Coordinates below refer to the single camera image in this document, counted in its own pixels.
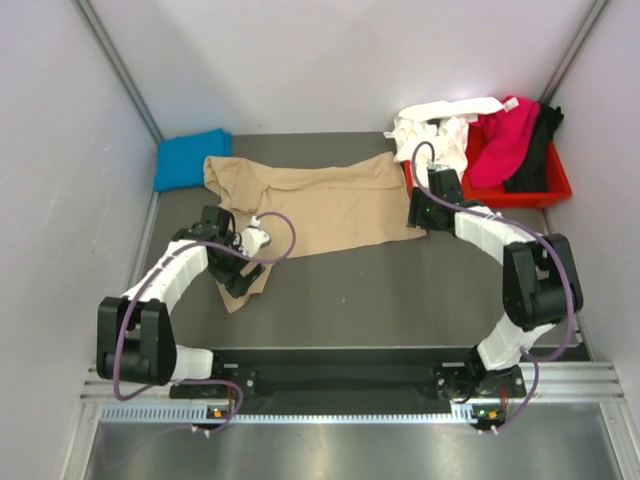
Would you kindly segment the beige t shirt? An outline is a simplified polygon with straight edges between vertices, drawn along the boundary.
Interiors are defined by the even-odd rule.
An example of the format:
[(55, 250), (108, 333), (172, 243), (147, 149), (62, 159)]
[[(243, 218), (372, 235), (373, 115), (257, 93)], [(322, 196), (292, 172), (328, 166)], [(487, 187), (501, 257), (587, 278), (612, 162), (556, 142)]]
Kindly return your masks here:
[(407, 225), (409, 197), (390, 152), (347, 167), (274, 168), (209, 156), (204, 182), (239, 229), (258, 217), (272, 238), (266, 259), (349, 250), (424, 236)]

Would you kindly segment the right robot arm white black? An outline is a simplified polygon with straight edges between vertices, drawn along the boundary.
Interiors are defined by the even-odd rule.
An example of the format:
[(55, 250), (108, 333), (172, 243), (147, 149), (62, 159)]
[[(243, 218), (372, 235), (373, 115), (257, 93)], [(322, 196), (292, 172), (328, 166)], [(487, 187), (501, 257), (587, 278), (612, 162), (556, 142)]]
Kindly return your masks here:
[(541, 336), (564, 321), (569, 323), (564, 344), (541, 360), (553, 361), (567, 348), (575, 315), (584, 304), (571, 245), (561, 234), (544, 236), (481, 203), (466, 201), (450, 169), (431, 171), (428, 177), (426, 186), (415, 182), (411, 188), (409, 225), (449, 233), (502, 267), (503, 314), (464, 362), (470, 390), (487, 396)]

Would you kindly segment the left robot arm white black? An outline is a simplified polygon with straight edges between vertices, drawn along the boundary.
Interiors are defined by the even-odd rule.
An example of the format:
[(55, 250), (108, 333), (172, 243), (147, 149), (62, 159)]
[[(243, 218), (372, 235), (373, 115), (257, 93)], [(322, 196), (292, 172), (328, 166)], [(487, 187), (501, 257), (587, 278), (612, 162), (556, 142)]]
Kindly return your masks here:
[(176, 343), (170, 315), (191, 283), (209, 272), (234, 298), (265, 271), (258, 264), (242, 270), (271, 236), (253, 217), (243, 230), (236, 229), (233, 214), (220, 207), (202, 210), (200, 221), (178, 230), (166, 251), (144, 278), (119, 297), (107, 297), (98, 307), (96, 370), (111, 380), (114, 371), (126, 382), (159, 385), (191, 380), (205, 396), (226, 387), (225, 370), (214, 364), (207, 349)]

